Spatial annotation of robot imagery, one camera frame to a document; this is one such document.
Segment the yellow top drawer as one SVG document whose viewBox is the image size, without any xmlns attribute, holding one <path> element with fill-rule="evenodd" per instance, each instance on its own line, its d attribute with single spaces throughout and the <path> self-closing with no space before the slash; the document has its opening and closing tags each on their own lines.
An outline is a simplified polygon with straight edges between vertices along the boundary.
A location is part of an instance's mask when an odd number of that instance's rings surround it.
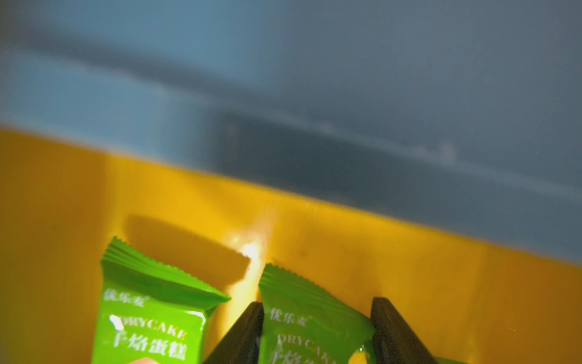
<svg viewBox="0 0 582 364">
<path fill-rule="evenodd" d="M 230 295 L 214 347 L 266 262 L 363 313 L 386 297 L 436 356 L 579 363 L 581 269 L 222 177 L 1 131 L 1 361 L 91 361 L 118 236 Z"/>
</svg>

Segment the green cookie packet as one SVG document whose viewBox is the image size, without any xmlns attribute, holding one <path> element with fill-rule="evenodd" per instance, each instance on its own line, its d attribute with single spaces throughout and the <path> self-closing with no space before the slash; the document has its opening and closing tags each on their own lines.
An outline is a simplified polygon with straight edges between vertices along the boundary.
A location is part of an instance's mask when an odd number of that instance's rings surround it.
<svg viewBox="0 0 582 364">
<path fill-rule="evenodd" d="M 371 320 L 291 271 L 265 266 L 259 363 L 376 363 Z"/>
<path fill-rule="evenodd" d="M 435 357 L 438 364 L 465 364 L 464 362 L 459 362 L 453 359 L 445 359 L 440 357 Z"/>
<path fill-rule="evenodd" d="M 101 258 L 94 363 L 201 363 L 212 314 L 230 297 L 119 238 Z"/>
</svg>

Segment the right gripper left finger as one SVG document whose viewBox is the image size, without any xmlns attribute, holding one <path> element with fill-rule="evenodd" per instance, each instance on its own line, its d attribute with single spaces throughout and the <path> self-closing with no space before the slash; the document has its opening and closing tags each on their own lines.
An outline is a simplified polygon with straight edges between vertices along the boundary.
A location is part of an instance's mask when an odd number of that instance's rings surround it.
<svg viewBox="0 0 582 364">
<path fill-rule="evenodd" d="M 262 303 L 251 302 L 204 364 L 257 364 L 262 336 Z"/>
</svg>

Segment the teal drawer cabinet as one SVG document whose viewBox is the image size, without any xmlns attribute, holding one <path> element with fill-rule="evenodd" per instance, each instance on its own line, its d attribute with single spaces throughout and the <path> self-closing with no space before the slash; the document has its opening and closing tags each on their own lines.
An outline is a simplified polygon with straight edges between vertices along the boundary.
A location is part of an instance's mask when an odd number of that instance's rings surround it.
<svg viewBox="0 0 582 364">
<path fill-rule="evenodd" d="M 579 1 L 3 1 L 1 123 L 581 262 Z"/>
</svg>

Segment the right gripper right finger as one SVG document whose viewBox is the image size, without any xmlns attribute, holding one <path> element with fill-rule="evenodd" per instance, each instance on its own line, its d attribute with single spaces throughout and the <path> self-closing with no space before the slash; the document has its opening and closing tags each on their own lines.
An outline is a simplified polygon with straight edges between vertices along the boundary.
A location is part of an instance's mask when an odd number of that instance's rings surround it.
<svg viewBox="0 0 582 364">
<path fill-rule="evenodd" d="M 376 329 L 372 345 L 377 363 L 438 364 L 387 298 L 375 297 L 373 299 L 371 321 Z"/>
</svg>

